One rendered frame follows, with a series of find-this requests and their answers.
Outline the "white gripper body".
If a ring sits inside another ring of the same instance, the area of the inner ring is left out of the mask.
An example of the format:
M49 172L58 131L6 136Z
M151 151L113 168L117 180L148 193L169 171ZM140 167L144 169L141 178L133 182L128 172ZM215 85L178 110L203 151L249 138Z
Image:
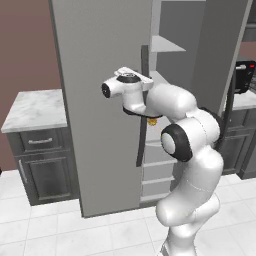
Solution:
M154 81L152 78L146 77L128 67L119 68L117 71L114 72L114 75L117 77L118 81L123 83L140 82L143 90L150 90L154 85Z

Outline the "grey fridge freezer cabinet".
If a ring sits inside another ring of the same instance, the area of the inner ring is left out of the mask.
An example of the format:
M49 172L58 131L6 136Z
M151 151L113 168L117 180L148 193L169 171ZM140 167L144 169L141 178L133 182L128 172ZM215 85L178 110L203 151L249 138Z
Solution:
M156 84L188 90L194 72L206 0L153 0L149 63L143 67ZM149 125L141 119L138 161L142 165L140 201L157 201L169 194L176 160L160 142L167 118Z

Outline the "grey freezer door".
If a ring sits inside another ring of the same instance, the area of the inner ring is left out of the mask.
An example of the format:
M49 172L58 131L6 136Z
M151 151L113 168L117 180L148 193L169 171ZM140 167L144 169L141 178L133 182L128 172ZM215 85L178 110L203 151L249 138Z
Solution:
M61 88L85 218L137 209L140 120L101 85L121 67L141 73L152 0L49 0Z

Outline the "grey fridge door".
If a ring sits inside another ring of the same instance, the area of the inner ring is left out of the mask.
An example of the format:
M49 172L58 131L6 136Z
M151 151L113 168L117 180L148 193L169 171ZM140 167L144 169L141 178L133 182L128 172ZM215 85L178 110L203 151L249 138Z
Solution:
M253 0L206 0L192 93L221 115Z

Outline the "black toaster oven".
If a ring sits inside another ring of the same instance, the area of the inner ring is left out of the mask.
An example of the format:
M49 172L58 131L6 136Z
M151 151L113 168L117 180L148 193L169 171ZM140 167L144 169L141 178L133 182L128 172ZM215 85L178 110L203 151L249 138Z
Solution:
M248 91L255 68L256 62L254 60L236 62L236 94L242 94Z

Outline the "dark grey base cupboards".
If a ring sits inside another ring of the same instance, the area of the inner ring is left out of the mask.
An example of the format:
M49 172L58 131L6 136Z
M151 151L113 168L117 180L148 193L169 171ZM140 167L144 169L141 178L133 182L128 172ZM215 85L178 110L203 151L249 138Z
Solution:
M236 174L242 180L256 177L256 108L232 111L220 153L223 175Z

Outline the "dark grey drawer front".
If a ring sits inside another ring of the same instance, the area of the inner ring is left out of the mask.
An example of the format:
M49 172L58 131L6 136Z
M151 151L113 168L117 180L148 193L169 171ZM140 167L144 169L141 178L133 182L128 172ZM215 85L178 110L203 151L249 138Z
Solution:
M64 149L59 129L24 131L20 133L20 138L23 148L27 152Z

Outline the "dark grey cupboard door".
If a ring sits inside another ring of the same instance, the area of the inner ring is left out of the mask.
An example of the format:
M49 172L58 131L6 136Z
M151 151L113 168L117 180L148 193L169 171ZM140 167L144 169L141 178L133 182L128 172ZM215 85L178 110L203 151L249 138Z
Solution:
M20 172L22 160L28 182ZM65 201L72 196L68 162L65 157L36 160L32 156L19 157L16 161L31 206Z

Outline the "grey wall cupboard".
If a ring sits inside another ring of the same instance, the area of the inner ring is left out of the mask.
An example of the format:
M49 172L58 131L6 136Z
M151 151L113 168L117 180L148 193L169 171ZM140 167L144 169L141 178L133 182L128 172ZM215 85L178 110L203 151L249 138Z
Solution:
M256 0L252 2L242 41L256 41Z

